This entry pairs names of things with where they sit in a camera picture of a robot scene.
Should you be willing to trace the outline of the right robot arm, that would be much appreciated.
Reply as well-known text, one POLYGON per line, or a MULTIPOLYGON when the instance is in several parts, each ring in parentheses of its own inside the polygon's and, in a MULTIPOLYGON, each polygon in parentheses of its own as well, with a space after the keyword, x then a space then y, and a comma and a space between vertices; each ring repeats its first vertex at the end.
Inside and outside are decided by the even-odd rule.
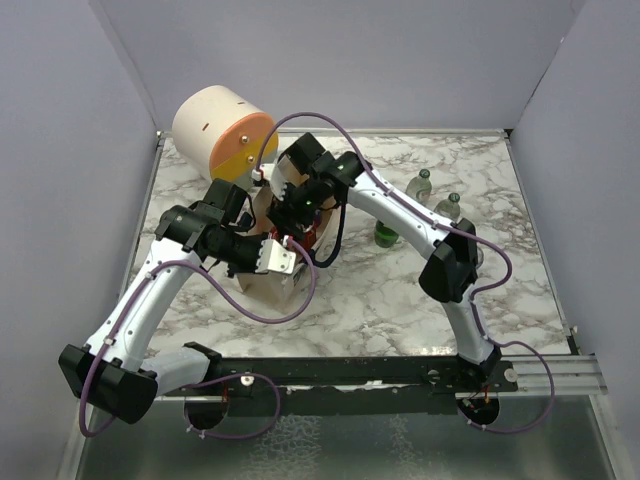
POLYGON ((279 162, 257 167, 252 178, 269 184, 275 197, 267 216, 281 234, 299 236, 328 200, 359 209, 404 238, 425 259, 418 283, 443 306, 453 330, 461 362, 459 378, 469 390, 481 391, 496 376, 500 351, 487 336, 472 299, 478 279, 475 227, 466 219, 452 223, 401 191, 348 151, 334 157, 310 133, 282 154, 302 176, 295 186, 285 179, 279 162))

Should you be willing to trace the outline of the beige canvas tote bag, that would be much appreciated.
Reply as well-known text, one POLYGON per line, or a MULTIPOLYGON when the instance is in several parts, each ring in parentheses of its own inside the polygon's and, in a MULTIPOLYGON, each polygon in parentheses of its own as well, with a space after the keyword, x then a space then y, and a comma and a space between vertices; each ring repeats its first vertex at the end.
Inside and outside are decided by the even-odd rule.
MULTIPOLYGON (((267 186, 254 189, 253 206, 257 215, 257 224, 249 231, 250 235, 259 233, 276 233, 272 223, 266 216, 267 207, 273 199, 273 194, 267 186)), ((317 217, 316 225, 319 226, 320 238, 312 249, 317 260, 324 260, 329 256, 335 245, 335 237, 339 226, 340 209, 321 211, 317 217)), ((291 275, 279 273, 266 274, 238 274, 236 276, 242 291, 281 313, 295 310, 297 304, 294 297, 310 282, 308 265, 303 257, 296 253, 296 264, 291 275)))

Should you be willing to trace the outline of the green Perrier bottle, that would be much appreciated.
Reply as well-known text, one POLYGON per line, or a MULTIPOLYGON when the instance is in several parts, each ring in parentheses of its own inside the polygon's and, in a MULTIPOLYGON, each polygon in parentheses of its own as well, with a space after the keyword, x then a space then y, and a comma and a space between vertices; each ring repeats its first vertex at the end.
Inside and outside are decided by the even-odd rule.
POLYGON ((399 239, 399 234, 393 229, 385 225, 381 221, 377 221, 374 229, 374 242, 381 248, 391 248, 399 239))

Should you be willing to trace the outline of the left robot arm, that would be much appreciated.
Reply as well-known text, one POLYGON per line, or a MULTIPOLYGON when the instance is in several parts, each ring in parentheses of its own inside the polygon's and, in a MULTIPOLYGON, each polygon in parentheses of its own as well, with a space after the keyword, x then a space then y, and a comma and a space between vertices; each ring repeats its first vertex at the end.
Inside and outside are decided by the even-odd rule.
POLYGON ((145 356, 151 337, 187 279, 207 258, 255 269, 262 237, 250 236, 242 214, 248 193, 215 180, 203 199, 165 211, 147 257, 107 320, 81 346, 67 345, 58 364, 73 394, 128 424, 154 399, 185 385, 206 395, 220 385, 219 354, 190 343, 178 352, 145 356))

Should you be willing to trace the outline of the red cola can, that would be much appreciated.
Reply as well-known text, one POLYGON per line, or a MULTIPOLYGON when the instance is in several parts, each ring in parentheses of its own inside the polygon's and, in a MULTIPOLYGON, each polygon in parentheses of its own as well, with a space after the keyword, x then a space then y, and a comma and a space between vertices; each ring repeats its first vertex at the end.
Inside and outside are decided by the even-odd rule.
POLYGON ((314 248, 314 245, 317 243, 320 236, 321 233, 319 232, 319 226, 313 224, 303 230, 302 239, 299 241, 299 244, 306 251, 310 251, 314 248))

